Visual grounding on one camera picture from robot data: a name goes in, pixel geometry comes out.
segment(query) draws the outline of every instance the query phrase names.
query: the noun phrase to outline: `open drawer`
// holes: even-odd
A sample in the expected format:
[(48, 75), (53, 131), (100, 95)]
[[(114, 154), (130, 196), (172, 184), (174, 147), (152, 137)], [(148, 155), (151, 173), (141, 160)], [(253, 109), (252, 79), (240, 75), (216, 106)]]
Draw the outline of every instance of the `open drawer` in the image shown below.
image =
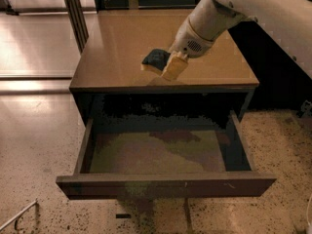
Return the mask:
[(69, 199), (260, 196), (276, 180), (254, 170), (233, 111), (225, 129), (181, 118), (138, 129), (136, 120), (126, 130), (89, 119), (74, 174), (57, 178)]

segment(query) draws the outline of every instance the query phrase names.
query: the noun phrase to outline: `speckled floor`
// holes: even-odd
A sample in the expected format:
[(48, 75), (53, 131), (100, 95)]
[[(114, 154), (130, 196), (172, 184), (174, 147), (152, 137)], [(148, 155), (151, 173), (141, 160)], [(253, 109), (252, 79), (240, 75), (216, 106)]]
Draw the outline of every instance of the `speckled floor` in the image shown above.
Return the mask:
[[(246, 114), (256, 169), (277, 181), (259, 198), (68, 201), (84, 126), (71, 95), (0, 97), (0, 224), (35, 198), (3, 233), (304, 233), (312, 192), (312, 129), (291, 111)], [(131, 218), (116, 218), (128, 214)]]

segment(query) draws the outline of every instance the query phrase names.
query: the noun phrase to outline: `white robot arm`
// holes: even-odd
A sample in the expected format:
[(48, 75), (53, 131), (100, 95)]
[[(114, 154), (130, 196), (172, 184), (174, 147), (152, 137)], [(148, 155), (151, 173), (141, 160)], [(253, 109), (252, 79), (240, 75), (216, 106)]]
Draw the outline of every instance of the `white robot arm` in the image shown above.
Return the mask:
[(201, 0), (170, 52), (202, 56), (224, 30), (254, 20), (312, 78), (312, 3), (307, 0)]

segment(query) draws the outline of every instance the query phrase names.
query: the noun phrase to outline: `sponge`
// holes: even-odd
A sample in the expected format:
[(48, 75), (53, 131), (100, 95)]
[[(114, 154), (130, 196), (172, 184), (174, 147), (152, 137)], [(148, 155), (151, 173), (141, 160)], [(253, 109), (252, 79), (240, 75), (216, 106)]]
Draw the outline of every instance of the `sponge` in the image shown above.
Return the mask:
[(168, 59), (168, 63), (163, 70), (162, 77), (173, 81), (180, 75), (188, 65), (188, 56), (182, 52), (173, 51)]
[(154, 49), (143, 60), (140, 66), (141, 70), (152, 71), (158, 75), (162, 75), (169, 57), (170, 53), (164, 50)]

